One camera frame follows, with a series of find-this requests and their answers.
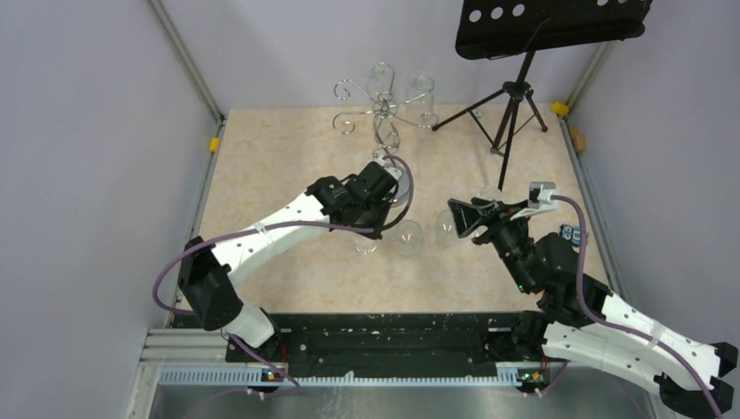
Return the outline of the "aluminium frame post left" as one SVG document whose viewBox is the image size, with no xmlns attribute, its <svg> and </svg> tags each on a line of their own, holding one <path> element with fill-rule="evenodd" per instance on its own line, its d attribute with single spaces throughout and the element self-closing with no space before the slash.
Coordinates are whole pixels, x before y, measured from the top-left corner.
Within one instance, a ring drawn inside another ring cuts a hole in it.
<svg viewBox="0 0 740 419">
<path fill-rule="evenodd" d="M 175 59 L 184 71 L 196 96 L 205 106 L 210 117 L 216 123 L 222 124 L 225 120 L 225 116 L 217 105 L 216 99 L 210 91 L 205 78 L 202 76 L 202 73 L 190 54 L 186 43 L 177 30 L 174 20 L 169 15 L 166 5 L 161 0 L 147 0 L 145 1 L 145 4 L 150 9 L 154 20 L 160 27 L 172 53 L 175 56 Z"/>
</svg>

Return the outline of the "yellow corner clip right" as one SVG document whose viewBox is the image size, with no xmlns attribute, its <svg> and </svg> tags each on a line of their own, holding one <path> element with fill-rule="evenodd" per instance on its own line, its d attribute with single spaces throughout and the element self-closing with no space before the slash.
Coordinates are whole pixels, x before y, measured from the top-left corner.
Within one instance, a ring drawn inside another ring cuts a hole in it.
<svg viewBox="0 0 740 419">
<path fill-rule="evenodd" d="M 570 107 L 561 101 L 555 101 L 551 104 L 551 110 L 561 118 L 565 118 L 570 114 Z"/>
</svg>

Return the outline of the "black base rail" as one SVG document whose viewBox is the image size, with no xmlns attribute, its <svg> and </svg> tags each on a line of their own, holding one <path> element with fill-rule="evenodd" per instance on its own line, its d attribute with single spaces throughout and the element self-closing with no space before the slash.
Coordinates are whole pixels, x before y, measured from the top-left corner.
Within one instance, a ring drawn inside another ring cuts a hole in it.
<svg viewBox="0 0 740 419">
<path fill-rule="evenodd" d="M 532 312 L 283 313 L 258 357 L 294 378 L 493 377 L 505 362 L 542 363 Z"/>
</svg>

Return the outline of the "black music stand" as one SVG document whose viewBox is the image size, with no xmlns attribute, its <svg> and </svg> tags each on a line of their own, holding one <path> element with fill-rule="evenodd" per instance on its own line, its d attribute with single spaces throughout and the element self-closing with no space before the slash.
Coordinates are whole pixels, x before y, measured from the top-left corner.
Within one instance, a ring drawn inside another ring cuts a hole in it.
<svg viewBox="0 0 740 419">
<path fill-rule="evenodd" d="M 517 134 L 517 116 L 522 102 L 527 102 L 542 132 L 544 119 L 533 101 L 533 89 L 526 77 L 536 52 L 575 45 L 637 38 L 645 31 L 644 20 L 649 1 L 480 1 L 463 3 L 456 33 L 456 53 L 467 60 L 497 60 L 522 55 L 524 60 L 516 79 L 474 104 L 435 123 L 437 131 L 477 108 L 502 96 L 507 106 L 496 135 L 487 134 L 490 151 L 503 158 L 497 182 L 502 190 L 511 143 Z"/>
</svg>

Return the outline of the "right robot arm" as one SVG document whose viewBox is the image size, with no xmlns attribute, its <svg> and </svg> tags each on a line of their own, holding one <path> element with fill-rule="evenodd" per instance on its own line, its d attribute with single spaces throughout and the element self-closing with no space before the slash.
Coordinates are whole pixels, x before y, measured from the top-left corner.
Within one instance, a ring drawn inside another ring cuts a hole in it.
<svg viewBox="0 0 740 419">
<path fill-rule="evenodd" d="M 538 295 L 537 310 L 522 313 L 512 328 L 518 357 L 598 369 L 688 418 L 722 418 L 731 410 L 734 389 L 724 378 L 737 366 L 737 348 L 690 339 L 641 313 L 586 274 L 585 244 L 573 247 L 558 233 L 532 238 L 529 221 L 544 205 L 475 198 L 448 206 L 459 237 L 491 244 L 518 290 Z"/>
</svg>

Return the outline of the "aluminium frame post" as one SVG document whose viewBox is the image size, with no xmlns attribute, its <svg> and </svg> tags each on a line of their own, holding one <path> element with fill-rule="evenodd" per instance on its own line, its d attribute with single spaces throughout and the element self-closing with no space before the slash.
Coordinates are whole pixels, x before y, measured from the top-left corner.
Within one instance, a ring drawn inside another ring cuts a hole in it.
<svg viewBox="0 0 740 419">
<path fill-rule="evenodd" d="M 172 53 L 175 56 L 175 59 L 184 71 L 196 96 L 205 106 L 210 117 L 216 123 L 222 124 L 225 120 L 225 116 L 217 105 L 216 99 L 210 91 L 205 78 L 202 76 L 202 73 L 190 54 L 186 43 L 177 30 L 174 20 L 169 15 L 166 5 L 161 0 L 147 0 L 145 1 L 145 4 L 150 9 L 154 20 L 160 27 Z"/>
<path fill-rule="evenodd" d="M 614 44 L 614 41 L 608 41 L 600 43 L 597 47 L 595 53 L 588 62 L 586 69 L 581 74 L 566 103 L 571 113 L 575 110 L 576 106 L 579 103 L 580 97 L 583 95 L 586 88 L 591 83 L 592 79 L 596 76 L 598 70 L 606 61 L 608 55 L 614 47 Z"/>
</svg>

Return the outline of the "chrome wine glass rack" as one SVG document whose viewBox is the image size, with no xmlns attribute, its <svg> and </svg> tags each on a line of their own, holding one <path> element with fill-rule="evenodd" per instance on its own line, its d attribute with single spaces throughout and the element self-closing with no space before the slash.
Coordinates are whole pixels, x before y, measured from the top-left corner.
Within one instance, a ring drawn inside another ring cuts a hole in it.
<svg viewBox="0 0 740 419">
<path fill-rule="evenodd" d="M 422 120 L 414 120 L 409 116 L 405 102 L 406 91 L 400 98 L 394 95 L 395 75 L 392 92 L 382 94 L 377 98 L 372 97 L 368 92 L 367 81 L 364 85 L 361 85 L 351 79 L 339 80 L 334 85 L 332 93 L 338 100 L 349 100 L 352 97 L 352 88 L 355 88 L 362 97 L 369 101 L 369 109 L 366 111 L 339 112 L 332 119 L 332 127 L 339 134 L 349 135 L 355 130 L 354 117 L 361 115 L 370 117 L 372 119 L 373 140 L 376 144 L 373 154 L 385 153 L 392 157 L 398 153 L 401 148 L 401 132 L 398 127 L 400 123 L 419 129 L 430 129 L 439 122 L 439 117 L 435 112 L 430 117 L 423 118 Z M 398 207 L 408 201 L 410 181 L 408 171 L 399 162 L 395 162 L 403 170 L 402 178 L 399 180 L 398 189 L 391 203 L 393 207 Z"/>
</svg>

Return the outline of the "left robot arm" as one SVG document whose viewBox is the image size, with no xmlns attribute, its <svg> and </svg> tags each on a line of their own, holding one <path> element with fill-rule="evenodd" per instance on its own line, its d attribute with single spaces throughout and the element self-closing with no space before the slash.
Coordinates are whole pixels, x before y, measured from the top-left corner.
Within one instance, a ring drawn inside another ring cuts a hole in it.
<svg viewBox="0 0 740 419">
<path fill-rule="evenodd" d="M 335 230 L 380 239 L 402 177 L 397 165 L 371 161 L 344 180 L 320 177 L 243 230 L 191 239 L 173 262 L 191 315 L 205 331 L 222 330 L 240 338 L 258 360 L 274 358 L 280 347 L 277 327 L 262 308 L 237 294 L 237 286 L 292 247 Z"/>
</svg>

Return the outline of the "brown block on rail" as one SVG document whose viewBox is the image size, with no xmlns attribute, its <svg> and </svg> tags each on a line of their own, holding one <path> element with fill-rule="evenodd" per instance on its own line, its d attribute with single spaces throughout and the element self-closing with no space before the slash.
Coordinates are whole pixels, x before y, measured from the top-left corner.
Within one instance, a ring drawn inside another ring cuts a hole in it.
<svg viewBox="0 0 740 419">
<path fill-rule="evenodd" d="M 569 128 L 569 135 L 572 140 L 572 146 L 577 154 L 581 154 L 587 149 L 587 142 L 585 135 L 576 127 Z"/>
</svg>

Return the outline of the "yellow clip left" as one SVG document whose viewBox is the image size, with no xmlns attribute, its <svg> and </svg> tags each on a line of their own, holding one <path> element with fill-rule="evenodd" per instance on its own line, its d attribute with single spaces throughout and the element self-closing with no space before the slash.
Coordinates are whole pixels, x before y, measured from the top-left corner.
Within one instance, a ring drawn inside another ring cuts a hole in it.
<svg viewBox="0 0 740 419">
<path fill-rule="evenodd" d="M 220 144 L 220 139 L 218 137 L 212 138 L 209 144 L 209 152 L 211 154 L 214 154 L 218 150 L 219 144 Z"/>
</svg>

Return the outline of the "aluminium frame post right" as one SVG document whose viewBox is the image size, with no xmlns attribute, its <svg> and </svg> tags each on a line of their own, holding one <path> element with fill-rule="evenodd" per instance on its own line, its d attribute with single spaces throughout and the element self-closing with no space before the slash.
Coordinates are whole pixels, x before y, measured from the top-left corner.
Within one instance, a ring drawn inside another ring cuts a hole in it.
<svg viewBox="0 0 740 419">
<path fill-rule="evenodd" d="M 579 103 L 580 97 L 583 95 L 586 88 L 591 83 L 592 79 L 596 76 L 598 70 L 606 61 L 608 55 L 614 47 L 614 44 L 614 41 L 608 41 L 600 43 L 597 47 L 595 53 L 588 62 L 586 69 L 581 74 L 566 103 L 571 113 L 575 110 L 576 106 Z"/>
</svg>

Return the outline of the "small blue black device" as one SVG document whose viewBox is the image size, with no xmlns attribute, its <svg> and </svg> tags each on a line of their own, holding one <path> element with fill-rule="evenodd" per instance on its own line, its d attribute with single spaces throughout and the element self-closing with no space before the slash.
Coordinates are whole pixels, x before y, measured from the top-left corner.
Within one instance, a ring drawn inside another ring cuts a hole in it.
<svg viewBox="0 0 740 419">
<path fill-rule="evenodd" d="M 588 242 L 589 234 L 584 234 L 579 226 L 563 223 L 559 227 L 559 235 L 573 247 L 580 247 L 582 242 Z"/>
</svg>

